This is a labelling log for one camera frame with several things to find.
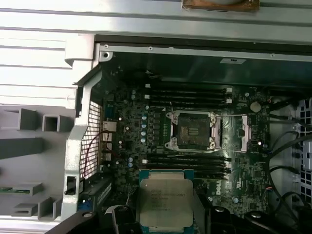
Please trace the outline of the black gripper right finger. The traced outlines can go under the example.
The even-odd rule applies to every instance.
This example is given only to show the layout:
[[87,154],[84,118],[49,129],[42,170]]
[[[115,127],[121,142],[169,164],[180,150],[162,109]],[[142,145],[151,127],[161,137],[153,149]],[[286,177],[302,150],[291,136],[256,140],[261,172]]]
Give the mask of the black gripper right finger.
[[285,234],[288,227],[261,211],[240,218],[224,207],[213,206],[203,194],[194,193],[194,218],[201,234]]

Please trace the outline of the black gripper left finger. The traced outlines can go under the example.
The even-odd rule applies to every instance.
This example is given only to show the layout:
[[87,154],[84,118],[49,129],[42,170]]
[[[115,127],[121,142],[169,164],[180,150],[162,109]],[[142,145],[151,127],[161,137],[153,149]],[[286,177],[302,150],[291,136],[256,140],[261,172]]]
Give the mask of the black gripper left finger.
[[79,211],[48,231],[50,234],[139,234],[140,224],[126,205],[111,213]]

